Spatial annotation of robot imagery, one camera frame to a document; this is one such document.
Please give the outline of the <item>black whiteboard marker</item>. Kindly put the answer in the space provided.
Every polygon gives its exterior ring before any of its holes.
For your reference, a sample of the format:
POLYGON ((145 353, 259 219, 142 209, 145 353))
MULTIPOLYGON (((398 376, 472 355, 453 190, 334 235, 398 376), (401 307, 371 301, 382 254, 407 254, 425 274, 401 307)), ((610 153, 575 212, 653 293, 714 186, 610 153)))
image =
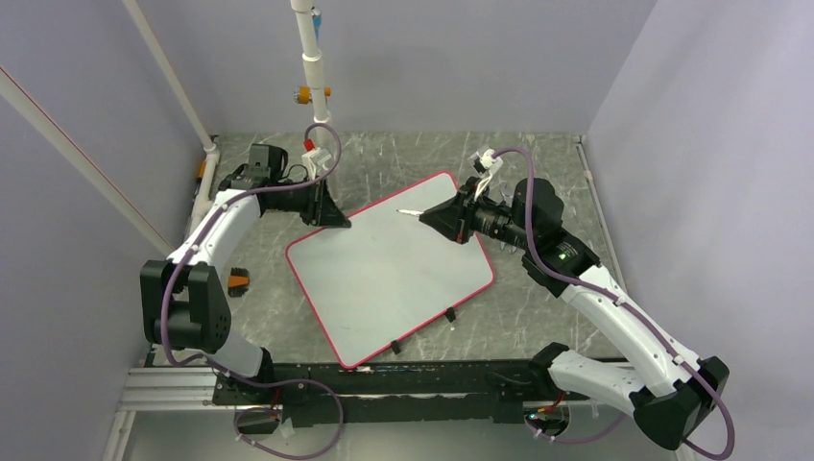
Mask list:
POLYGON ((401 214, 404 214, 404 215, 417 217, 417 218, 420 217, 423 214, 423 211, 420 211, 420 210, 412 210, 412 209, 404 209, 404 208, 403 209, 398 209, 397 212, 401 213, 401 214))

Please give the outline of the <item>red framed whiteboard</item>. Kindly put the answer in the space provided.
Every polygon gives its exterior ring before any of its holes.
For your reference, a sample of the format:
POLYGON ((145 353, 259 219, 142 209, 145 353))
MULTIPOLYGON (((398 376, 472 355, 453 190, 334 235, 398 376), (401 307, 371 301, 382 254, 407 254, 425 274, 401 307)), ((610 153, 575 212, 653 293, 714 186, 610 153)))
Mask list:
POLYGON ((349 229, 321 229, 288 245, 287 262, 339 364, 353 369, 490 287, 479 238, 451 243, 417 217, 451 198, 439 171, 351 213, 349 229))

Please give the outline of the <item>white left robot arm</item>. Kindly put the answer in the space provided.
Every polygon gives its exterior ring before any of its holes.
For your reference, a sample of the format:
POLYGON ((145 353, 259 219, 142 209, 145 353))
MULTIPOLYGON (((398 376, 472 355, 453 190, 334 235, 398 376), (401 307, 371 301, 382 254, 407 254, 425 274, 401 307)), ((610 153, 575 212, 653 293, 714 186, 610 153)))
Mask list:
POLYGON ((287 174, 289 155, 279 147, 253 144, 249 159, 226 175, 215 201, 184 243, 163 260, 149 260, 139 274, 146 339, 167 353, 191 351, 238 378, 250 402, 268 400, 276 387, 270 353, 232 327, 225 265, 246 231, 268 211, 293 212, 307 226, 348 228, 333 201, 325 174, 329 150, 304 142, 302 180, 287 174))

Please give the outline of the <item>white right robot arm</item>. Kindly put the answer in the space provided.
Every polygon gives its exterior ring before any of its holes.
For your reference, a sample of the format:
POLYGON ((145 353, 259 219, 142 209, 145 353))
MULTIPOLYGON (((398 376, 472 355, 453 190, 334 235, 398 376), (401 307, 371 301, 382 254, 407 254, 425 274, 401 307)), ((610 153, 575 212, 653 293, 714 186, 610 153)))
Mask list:
POLYGON ((576 393, 631 417, 658 446, 676 450, 718 406, 730 375, 659 327, 624 291, 598 255, 563 227, 563 201, 541 178, 517 183, 498 203, 471 177, 456 194, 419 212, 421 223, 457 244, 476 233, 523 250, 528 276, 585 315, 630 363, 623 370, 551 343, 529 363, 535 395, 576 393))

